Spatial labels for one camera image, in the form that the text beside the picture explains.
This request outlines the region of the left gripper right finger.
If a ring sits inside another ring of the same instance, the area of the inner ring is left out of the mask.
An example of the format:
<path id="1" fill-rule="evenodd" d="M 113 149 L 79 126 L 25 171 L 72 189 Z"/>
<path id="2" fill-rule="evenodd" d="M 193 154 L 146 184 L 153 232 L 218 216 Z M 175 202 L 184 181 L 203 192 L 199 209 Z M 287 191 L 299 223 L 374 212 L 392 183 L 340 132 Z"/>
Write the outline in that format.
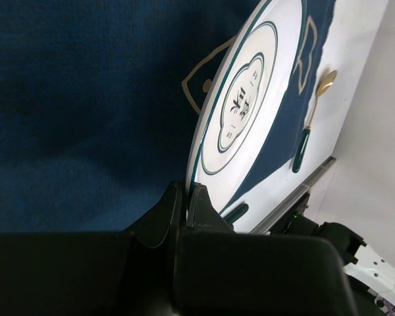
<path id="1" fill-rule="evenodd" d="M 181 315 L 357 315 L 330 242 L 235 233 L 201 184 L 176 243 L 174 308 Z"/>

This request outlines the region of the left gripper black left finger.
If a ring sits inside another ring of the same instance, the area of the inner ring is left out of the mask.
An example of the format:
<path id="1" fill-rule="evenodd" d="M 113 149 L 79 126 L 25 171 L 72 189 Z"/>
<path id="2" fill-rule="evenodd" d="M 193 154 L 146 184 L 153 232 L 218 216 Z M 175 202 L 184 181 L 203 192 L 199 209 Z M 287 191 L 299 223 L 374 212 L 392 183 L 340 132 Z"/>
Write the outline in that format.
<path id="1" fill-rule="evenodd" d="M 121 231 L 0 234 L 0 315 L 172 315 L 183 199 L 171 182 Z"/>

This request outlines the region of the dark blue cloth placemat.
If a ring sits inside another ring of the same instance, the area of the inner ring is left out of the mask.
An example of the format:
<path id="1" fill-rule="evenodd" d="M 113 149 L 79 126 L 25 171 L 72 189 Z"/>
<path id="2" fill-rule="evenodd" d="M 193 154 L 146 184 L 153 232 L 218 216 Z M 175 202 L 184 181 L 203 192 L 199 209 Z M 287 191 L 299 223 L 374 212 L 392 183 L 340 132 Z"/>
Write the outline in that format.
<path id="1" fill-rule="evenodd" d="M 121 230 L 182 178 L 256 1 L 0 1 L 0 232 Z"/>

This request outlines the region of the white round plate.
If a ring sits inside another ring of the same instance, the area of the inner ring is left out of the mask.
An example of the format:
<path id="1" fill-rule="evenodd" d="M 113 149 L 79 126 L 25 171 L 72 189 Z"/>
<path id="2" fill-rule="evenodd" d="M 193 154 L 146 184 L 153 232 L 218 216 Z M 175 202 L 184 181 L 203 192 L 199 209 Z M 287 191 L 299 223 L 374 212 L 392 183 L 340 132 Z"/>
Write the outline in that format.
<path id="1" fill-rule="evenodd" d="M 207 188 L 222 213 L 273 126 L 303 35 L 306 1 L 261 1 L 230 44 L 194 132 L 186 190 Z"/>

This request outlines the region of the gold spoon green handle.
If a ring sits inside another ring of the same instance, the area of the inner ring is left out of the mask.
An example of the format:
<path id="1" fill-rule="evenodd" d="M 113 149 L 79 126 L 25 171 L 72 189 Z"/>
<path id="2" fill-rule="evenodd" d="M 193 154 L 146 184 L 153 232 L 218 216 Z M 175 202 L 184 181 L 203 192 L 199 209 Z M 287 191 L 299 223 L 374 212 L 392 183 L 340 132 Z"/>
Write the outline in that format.
<path id="1" fill-rule="evenodd" d="M 312 126 L 314 114 L 317 109 L 318 100 L 333 85 L 337 74 L 338 74 L 338 71 L 333 70 L 333 71 L 329 72 L 327 75 L 323 76 L 317 84 L 317 87 L 315 90 L 314 103 L 313 103 L 311 112 L 309 114 L 307 124 L 304 126 L 304 129 L 302 132 L 302 137 L 301 137 L 300 143 L 297 147 L 297 151 L 294 156 L 293 163 L 292 163 L 292 172 L 293 173 L 297 173 L 300 171 L 302 161 L 303 161 L 303 158 L 305 155 L 307 143 L 309 140 L 309 136 L 311 133 L 311 126 Z"/>

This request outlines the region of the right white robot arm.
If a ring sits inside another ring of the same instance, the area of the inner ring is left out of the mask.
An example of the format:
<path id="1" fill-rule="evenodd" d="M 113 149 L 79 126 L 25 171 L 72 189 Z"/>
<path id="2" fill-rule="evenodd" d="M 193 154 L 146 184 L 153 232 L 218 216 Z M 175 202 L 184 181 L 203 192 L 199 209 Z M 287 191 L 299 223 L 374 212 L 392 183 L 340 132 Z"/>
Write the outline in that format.
<path id="1" fill-rule="evenodd" d="M 317 224 L 304 215 L 310 194 L 304 194 L 273 225 L 273 234 L 312 236 L 329 241 L 344 263 L 360 315 L 395 315 L 395 267 L 365 240 L 340 223 Z"/>

